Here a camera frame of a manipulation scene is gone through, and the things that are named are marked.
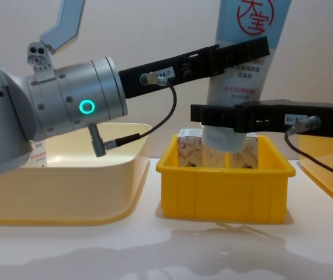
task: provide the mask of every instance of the yellow bin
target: yellow bin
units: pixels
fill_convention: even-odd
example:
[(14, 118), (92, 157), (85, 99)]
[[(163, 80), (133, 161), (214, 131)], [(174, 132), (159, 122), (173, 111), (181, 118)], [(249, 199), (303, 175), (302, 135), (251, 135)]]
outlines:
[(156, 166), (164, 216), (282, 223), (295, 168), (266, 136), (258, 137), (258, 153), (259, 169), (179, 167), (174, 135)]
[[(299, 147), (333, 168), (333, 138), (300, 135)], [(302, 156), (300, 164), (307, 175), (333, 198), (333, 173)]]

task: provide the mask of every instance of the white tube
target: white tube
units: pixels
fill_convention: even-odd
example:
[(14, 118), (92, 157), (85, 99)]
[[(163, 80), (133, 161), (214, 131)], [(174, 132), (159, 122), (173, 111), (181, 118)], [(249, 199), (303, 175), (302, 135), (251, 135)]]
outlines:
[[(270, 55), (210, 79), (208, 105), (232, 107), (260, 99), (291, 0), (221, 0), (216, 43), (221, 47), (266, 36)], [(227, 152), (241, 150), (246, 134), (231, 128), (203, 127), (203, 142)]]

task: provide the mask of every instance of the cable connector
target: cable connector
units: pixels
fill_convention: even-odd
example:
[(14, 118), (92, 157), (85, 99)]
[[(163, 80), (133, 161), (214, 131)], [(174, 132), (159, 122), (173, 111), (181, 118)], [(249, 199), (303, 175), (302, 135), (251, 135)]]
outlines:
[(289, 130), (287, 130), (287, 135), (291, 136), (294, 134), (299, 134), (306, 132), (308, 130), (314, 130), (321, 126), (321, 119), (316, 115), (309, 117), (302, 121), (297, 121)]
[(139, 81), (144, 86), (148, 86), (148, 85), (167, 86), (168, 85), (168, 79), (165, 79), (164, 77), (159, 77), (154, 72), (142, 74), (139, 78)]
[(114, 140), (107, 141), (104, 143), (104, 147), (108, 151), (108, 150), (112, 150), (117, 147), (121, 147), (122, 145), (129, 144), (129, 143), (134, 142), (139, 139), (141, 139), (141, 135), (139, 133), (136, 133), (136, 134), (132, 134), (129, 136), (116, 138)]

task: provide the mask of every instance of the cream plastic tray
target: cream plastic tray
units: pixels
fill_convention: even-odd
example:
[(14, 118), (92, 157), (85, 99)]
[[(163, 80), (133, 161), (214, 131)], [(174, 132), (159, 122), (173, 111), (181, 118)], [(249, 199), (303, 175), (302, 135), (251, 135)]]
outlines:
[[(98, 126), (106, 140), (150, 129)], [(129, 215), (149, 166), (147, 137), (97, 158), (87, 129), (46, 140), (48, 167), (0, 176), (0, 225), (101, 225)]]

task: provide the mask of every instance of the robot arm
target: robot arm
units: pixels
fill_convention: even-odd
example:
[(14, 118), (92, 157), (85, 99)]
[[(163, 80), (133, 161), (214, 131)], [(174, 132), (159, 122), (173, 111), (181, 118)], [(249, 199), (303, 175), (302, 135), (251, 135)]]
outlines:
[(0, 65), (0, 174), (27, 161), (30, 140), (86, 127), (96, 155), (105, 155), (105, 148), (116, 145), (106, 147), (96, 125), (125, 116), (126, 99), (160, 89), (142, 85), (143, 74), (154, 72), (173, 86), (219, 75), (225, 68), (269, 55), (267, 39), (260, 38), (224, 48), (214, 45), (120, 72), (109, 57), (54, 69), (49, 53), (78, 34), (84, 3), (62, 0), (55, 26), (28, 46), (27, 62), (34, 75), (15, 77)]

